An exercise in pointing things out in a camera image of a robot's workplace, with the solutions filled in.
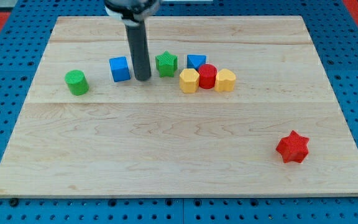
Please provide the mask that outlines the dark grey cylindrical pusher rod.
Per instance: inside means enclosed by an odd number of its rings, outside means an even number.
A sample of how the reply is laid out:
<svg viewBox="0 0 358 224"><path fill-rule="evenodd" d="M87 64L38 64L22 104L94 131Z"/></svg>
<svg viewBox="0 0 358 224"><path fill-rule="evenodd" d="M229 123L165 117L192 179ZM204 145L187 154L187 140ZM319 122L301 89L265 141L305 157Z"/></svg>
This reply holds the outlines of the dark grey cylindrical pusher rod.
<svg viewBox="0 0 358 224"><path fill-rule="evenodd" d="M135 79L139 81L147 81L152 73L145 22L141 21L135 26L126 26L126 34Z"/></svg>

